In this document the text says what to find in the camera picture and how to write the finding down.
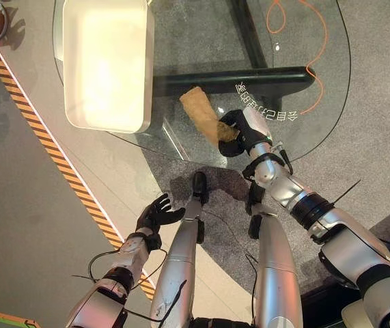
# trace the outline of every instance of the white box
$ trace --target white box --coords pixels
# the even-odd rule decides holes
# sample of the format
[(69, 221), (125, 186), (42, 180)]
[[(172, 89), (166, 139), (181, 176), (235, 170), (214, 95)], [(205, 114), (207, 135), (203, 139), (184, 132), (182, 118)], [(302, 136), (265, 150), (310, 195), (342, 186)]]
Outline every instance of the white box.
[(66, 0), (63, 53), (71, 124), (121, 133), (148, 128), (154, 17), (145, 0)]

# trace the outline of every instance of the tan bread loaf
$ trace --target tan bread loaf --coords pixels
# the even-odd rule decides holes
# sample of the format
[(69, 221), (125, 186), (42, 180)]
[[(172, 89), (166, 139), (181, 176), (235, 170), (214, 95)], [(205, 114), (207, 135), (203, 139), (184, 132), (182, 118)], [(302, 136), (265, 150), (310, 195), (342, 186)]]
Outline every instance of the tan bread loaf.
[(194, 87), (183, 94), (180, 101), (196, 129), (215, 147), (218, 146), (219, 140), (231, 141), (237, 137), (238, 131), (235, 128), (219, 121), (207, 95), (200, 87)]

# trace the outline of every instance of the glass tabletop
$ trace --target glass tabletop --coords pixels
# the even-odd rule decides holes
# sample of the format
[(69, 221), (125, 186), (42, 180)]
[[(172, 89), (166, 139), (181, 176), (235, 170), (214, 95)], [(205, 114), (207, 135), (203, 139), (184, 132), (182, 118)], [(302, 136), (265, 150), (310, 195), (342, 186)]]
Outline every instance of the glass tabletop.
[[(55, 61), (62, 3), (54, 11)], [(170, 157), (242, 169), (196, 129), (179, 97), (195, 86), (221, 117), (253, 107), (294, 160), (333, 130), (346, 101), (350, 53), (335, 0), (153, 0), (152, 120), (143, 133), (114, 137)]]

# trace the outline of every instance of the yellow and black striped line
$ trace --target yellow and black striped line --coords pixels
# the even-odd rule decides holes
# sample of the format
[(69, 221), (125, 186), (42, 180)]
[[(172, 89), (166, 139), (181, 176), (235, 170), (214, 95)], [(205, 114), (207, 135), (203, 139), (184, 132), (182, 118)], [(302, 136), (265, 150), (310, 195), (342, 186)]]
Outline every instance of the yellow and black striped line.
[[(76, 193), (76, 196), (83, 203), (88, 213), (92, 216), (92, 219), (98, 224), (98, 227), (108, 239), (110, 244), (115, 249), (122, 246), (122, 240), (117, 235), (117, 232), (113, 229), (112, 225), (97, 205), (94, 198), (90, 195), (87, 188), (85, 188), (81, 179), (78, 178), (76, 172), (72, 169), (69, 162), (67, 162), (63, 153), (59, 150), (58, 145), (53, 141), (53, 138), (46, 130), (46, 127), (42, 124), (39, 117), (36, 115), (33, 107), (28, 103), (28, 100), (24, 97), (17, 83), (12, 78), (12, 73), (8, 70), (8, 67), (3, 62), (0, 56), (0, 79), (3, 82), (6, 90), (10, 93), (12, 100), (16, 103), (18, 110), (22, 113), (22, 116), (26, 119), (29, 126), (32, 128), (40, 143), (44, 149), (48, 152), (49, 156), (55, 162), (58, 170), (63, 174), (64, 178), (68, 181), (68, 184)], [(141, 275), (140, 279), (145, 279), (145, 275)], [(150, 300), (154, 297), (155, 289), (148, 280), (140, 283), (141, 289), (145, 292), (146, 297)]]

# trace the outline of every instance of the orange cable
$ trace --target orange cable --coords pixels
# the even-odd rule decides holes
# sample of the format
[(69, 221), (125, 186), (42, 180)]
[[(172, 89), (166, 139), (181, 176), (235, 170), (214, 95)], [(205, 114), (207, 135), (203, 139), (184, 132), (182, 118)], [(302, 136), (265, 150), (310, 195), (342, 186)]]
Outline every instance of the orange cable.
[[(282, 24), (282, 26), (279, 29), (272, 30), (272, 29), (270, 29), (270, 26), (269, 26), (269, 16), (270, 16), (270, 13), (272, 12), (272, 9), (276, 5), (278, 6), (278, 8), (281, 10), (281, 13), (283, 14), (283, 24)], [(268, 14), (266, 15), (266, 28), (268, 29), (270, 34), (277, 34), (277, 33), (281, 32), (281, 31), (283, 31), (284, 27), (285, 27), (285, 11), (284, 11), (284, 8), (281, 5), (280, 0), (274, 0), (271, 3), (270, 7), (269, 7)]]
[(304, 114), (307, 114), (307, 113), (313, 111), (315, 109), (315, 107), (318, 106), (322, 97), (324, 96), (324, 84), (314, 73), (311, 72), (310, 65), (312, 65), (316, 61), (318, 61), (320, 59), (320, 56), (324, 53), (325, 48), (326, 48), (326, 44), (328, 43), (328, 40), (329, 40), (329, 33), (328, 33), (327, 28), (326, 28), (326, 23), (325, 23), (324, 17), (322, 17), (321, 13), (319, 13), (319, 11), (314, 6), (310, 5), (305, 0), (298, 0), (298, 1), (301, 2), (303, 5), (307, 6), (308, 8), (310, 8), (311, 10), (313, 10), (316, 13), (316, 15), (318, 15), (318, 18), (320, 19), (322, 26), (324, 27), (324, 43), (322, 44), (322, 46), (319, 50), (319, 53), (316, 55), (316, 57), (313, 60), (309, 61), (309, 63), (307, 63), (307, 65), (305, 67), (307, 73), (309, 73), (312, 77), (314, 77), (316, 82), (318, 82), (318, 84), (320, 86), (320, 93), (319, 93), (319, 97), (318, 97), (317, 101), (312, 106), (310, 106), (306, 110), (300, 112), (301, 115), (304, 115)]
[[(310, 8), (311, 10), (313, 10), (316, 15), (318, 15), (318, 18), (320, 19), (321, 23), (322, 23), (322, 26), (324, 28), (324, 43), (322, 44), (320, 50), (319, 50), (319, 53), (316, 55), (316, 57), (309, 61), (309, 63), (307, 63), (306, 67), (305, 67), (305, 70), (307, 71), (307, 73), (309, 73), (315, 80), (316, 82), (318, 82), (318, 85), (320, 87), (320, 93), (319, 93), (319, 97), (317, 99), (317, 101), (312, 105), (310, 106), (308, 109), (300, 112), (301, 115), (304, 115), (304, 114), (307, 114), (311, 111), (313, 111), (315, 109), (316, 106), (318, 106), (318, 104), (320, 103), (322, 97), (324, 96), (324, 84), (323, 82), (321, 81), (321, 79), (319, 79), (319, 77), (317, 77), (311, 70), (310, 70), (310, 65), (314, 64), (315, 62), (317, 62), (320, 57), (322, 56), (322, 54), (325, 52), (325, 48), (326, 48), (326, 44), (328, 43), (328, 39), (329, 39), (329, 34), (328, 34), (328, 30), (326, 28), (326, 23), (325, 23), (325, 20), (324, 20), (324, 17), (321, 15), (321, 13), (319, 13), (319, 11), (312, 5), (310, 5), (309, 3), (306, 2), (306, 0), (298, 0), (299, 2), (301, 2), (303, 5), (307, 6), (308, 8)], [(281, 10), (281, 13), (283, 14), (283, 24), (282, 26), (279, 28), (279, 29), (276, 29), (276, 30), (272, 30), (269, 26), (269, 16), (270, 16), (270, 13), (272, 12), (272, 9), (278, 5), (279, 9)], [(274, 0), (269, 9), (268, 9), (268, 13), (266, 15), (266, 28), (268, 29), (269, 33), (271, 34), (276, 34), (276, 33), (279, 33), (281, 32), (285, 27), (285, 11), (284, 11), (284, 8), (283, 6), (281, 5), (280, 3), (280, 0)]]

